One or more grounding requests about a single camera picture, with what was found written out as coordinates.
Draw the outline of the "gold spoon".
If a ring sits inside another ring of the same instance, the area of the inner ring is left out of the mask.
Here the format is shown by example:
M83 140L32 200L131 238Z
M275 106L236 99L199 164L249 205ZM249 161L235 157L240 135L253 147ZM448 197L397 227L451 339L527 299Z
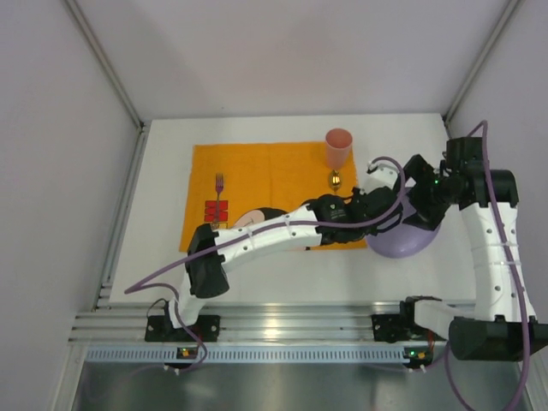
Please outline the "gold spoon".
M338 170L332 170L329 174L328 184L330 189L336 193L342 186L342 178Z

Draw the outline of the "lilac plate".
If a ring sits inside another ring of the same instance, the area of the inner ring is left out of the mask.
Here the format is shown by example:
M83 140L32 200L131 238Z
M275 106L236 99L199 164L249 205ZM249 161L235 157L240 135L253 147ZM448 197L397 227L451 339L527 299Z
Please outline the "lilac plate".
M402 201L402 211L380 226L376 235L367 235L366 244L377 254L391 259L413 256L427 248L438 235L439 225L434 230L422 229L403 220L415 214L408 197Z

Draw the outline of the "red cup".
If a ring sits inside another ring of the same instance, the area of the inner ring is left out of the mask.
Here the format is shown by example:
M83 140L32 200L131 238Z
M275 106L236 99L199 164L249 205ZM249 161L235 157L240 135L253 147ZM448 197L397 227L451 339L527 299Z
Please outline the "red cup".
M334 170L344 166L353 144L352 134L343 128L333 128L325 135L327 165Z

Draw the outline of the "orange Mickey Mouse placemat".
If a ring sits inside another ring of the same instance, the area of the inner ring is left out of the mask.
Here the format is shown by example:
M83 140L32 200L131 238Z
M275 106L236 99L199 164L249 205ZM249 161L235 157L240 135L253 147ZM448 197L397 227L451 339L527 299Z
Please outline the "orange Mickey Mouse placemat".
M179 251L194 231L211 223L215 212L215 175L224 175L221 229L262 222L299 208L323 194L349 197L358 185L354 158L339 170L341 188L328 184L331 169L325 143L219 144L194 148Z

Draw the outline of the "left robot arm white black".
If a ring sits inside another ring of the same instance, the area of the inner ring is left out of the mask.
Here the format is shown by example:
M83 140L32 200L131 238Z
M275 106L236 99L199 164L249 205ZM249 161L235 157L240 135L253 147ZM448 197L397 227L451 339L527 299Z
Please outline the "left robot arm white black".
M347 244L392 229L402 220L405 192L404 187L369 193L353 188L348 198L324 194L262 223L219 230L199 226L184 259L188 289L166 310L172 327L193 325L207 301L228 292L228 273L240 265L270 253Z

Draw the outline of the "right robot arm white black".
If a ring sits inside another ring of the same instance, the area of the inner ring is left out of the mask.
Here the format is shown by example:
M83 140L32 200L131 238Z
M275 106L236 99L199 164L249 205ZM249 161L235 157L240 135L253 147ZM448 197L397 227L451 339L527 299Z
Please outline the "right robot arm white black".
M414 323L448 340L458 360L521 361L522 328L528 328L531 353L547 345L547 326L537 320L523 280L517 244L519 195L510 170L487 170L485 142L480 137L449 140L437 168L419 154L405 164L405 179L415 212L404 223L436 229L445 213L457 206L468 232L476 302L465 314L434 297L409 297Z

